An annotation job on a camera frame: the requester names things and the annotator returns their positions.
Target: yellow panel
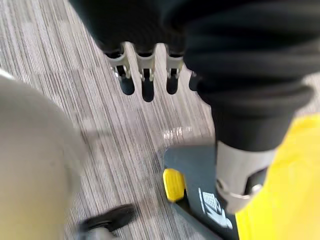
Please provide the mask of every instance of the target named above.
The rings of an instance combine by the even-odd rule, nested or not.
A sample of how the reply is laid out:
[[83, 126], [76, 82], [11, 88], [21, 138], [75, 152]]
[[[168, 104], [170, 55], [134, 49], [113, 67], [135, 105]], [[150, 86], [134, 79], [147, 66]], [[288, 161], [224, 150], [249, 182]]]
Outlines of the yellow panel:
[[241, 240], [320, 239], [320, 115], [298, 118], [265, 187], [236, 221]]

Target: gray striped carpet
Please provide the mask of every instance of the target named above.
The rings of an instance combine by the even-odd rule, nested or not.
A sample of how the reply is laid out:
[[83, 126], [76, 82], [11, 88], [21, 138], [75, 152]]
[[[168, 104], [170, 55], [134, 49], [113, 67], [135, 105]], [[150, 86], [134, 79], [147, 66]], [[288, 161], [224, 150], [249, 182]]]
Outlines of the gray striped carpet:
[[[118, 232], [121, 237], [203, 239], [170, 208], [162, 183], [166, 147], [213, 138], [209, 108], [188, 89], [190, 73], [184, 69], [177, 94], [167, 94], [165, 48], [159, 45], [155, 99], [146, 103], [132, 47], [126, 46], [136, 91], [125, 96], [66, 0], [0, 0], [0, 19], [0, 67], [59, 105], [90, 149], [64, 238], [74, 239], [75, 224], [86, 217], [137, 203], [141, 214]], [[320, 92], [318, 78], [307, 81]], [[301, 113], [319, 110], [317, 94]]]

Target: black shoe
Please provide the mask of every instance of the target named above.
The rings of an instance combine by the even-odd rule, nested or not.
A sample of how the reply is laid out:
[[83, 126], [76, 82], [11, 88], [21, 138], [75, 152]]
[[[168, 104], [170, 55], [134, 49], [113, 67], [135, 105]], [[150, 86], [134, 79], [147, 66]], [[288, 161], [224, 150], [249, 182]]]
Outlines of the black shoe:
[[95, 228], [107, 228], [109, 232], [120, 229], [132, 222], [137, 210], [133, 204], [126, 204], [115, 207], [104, 214], [84, 220], [79, 224], [79, 232], [87, 233]]

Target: label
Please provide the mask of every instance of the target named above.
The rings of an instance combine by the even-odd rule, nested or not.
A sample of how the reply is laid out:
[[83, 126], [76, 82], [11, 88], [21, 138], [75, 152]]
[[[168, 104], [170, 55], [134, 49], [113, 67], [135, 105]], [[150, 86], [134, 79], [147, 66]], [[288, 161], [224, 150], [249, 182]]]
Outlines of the label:
[[215, 195], [209, 192], [202, 192], [200, 187], [198, 190], [203, 213], [222, 228], [233, 229], [230, 219], [226, 217], [225, 210], [221, 208], [220, 202]]

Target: black cloth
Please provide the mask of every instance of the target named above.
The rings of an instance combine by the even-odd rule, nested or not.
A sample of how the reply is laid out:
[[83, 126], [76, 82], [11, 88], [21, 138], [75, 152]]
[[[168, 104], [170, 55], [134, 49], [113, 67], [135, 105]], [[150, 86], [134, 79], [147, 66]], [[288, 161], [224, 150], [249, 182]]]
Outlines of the black cloth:
[[217, 139], [243, 150], [277, 147], [312, 97], [320, 70], [317, 0], [70, 0], [105, 52], [166, 43], [201, 76]]

